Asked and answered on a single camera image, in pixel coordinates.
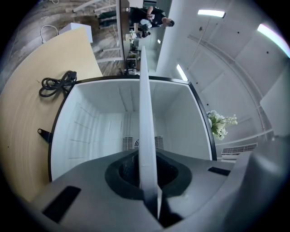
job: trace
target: black power cord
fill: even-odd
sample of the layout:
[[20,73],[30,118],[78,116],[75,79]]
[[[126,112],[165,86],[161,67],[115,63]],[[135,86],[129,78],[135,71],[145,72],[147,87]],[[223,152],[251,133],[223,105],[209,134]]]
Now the black power cord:
[[[59,91],[68,92],[67,86],[74,85],[77,81],[77,72],[67,71],[61,79],[44,78],[41,82],[42,88],[39,90],[39,95],[42,97],[50,97]],[[49,94],[43,94],[44,90],[53,91]]]

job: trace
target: black clip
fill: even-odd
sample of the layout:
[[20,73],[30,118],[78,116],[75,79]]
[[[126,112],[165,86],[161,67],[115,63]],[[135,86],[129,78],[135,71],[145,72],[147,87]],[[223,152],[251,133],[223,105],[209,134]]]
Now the black clip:
[[42,129],[38,129],[37,132],[44,138],[45,141],[51,143],[53,141],[53,134]]

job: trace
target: air vent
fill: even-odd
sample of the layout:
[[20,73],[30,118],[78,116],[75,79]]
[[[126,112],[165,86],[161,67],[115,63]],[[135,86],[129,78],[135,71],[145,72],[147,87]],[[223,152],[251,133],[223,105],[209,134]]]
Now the air vent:
[[122,150],[132,150],[133,149],[133,137],[125,137],[123,138],[123,146]]
[[257,147],[257,145],[258,145],[257,143],[254,143],[254,144],[248,144],[246,146],[224,148],[222,150],[222,154],[233,154],[233,153],[252,151]]
[[[155,148],[164,150],[163,144],[163,137],[156,136],[155,139]],[[131,149],[138,149],[139,148],[139,139],[136,140],[133,146],[133,138],[132,137],[125,137],[123,138],[123,151],[131,150]]]

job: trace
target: light wood counter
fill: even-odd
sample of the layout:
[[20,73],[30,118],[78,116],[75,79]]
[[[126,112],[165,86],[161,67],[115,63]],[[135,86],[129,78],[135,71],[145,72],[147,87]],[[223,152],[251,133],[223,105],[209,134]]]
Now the light wood counter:
[[0,161],[16,194],[28,201],[48,184],[48,143],[37,133],[51,131],[63,94],[42,98],[45,77],[68,71],[77,79],[101,77],[85,28],[63,33],[32,52],[13,72],[0,95]]

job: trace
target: ceiling light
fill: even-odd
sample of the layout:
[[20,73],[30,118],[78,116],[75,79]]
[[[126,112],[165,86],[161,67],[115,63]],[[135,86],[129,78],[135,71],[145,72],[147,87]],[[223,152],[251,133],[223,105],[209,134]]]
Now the ceiling light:
[[274,31],[272,31],[263,24],[259,25],[258,31],[261,32],[263,35],[267,36],[275,44],[277,44],[278,47],[281,48],[283,52],[285,52],[286,55],[290,58],[290,48],[281,36],[277,35]]
[[182,79],[183,79],[184,81],[188,81],[188,79],[187,79],[187,77],[186,77],[184,71],[182,70],[181,66],[178,64],[176,68],[177,68],[178,72],[180,73]]
[[210,16],[217,16],[223,18],[225,16],[224,11],[219,10],[199,10],[198,15],[210,15]]

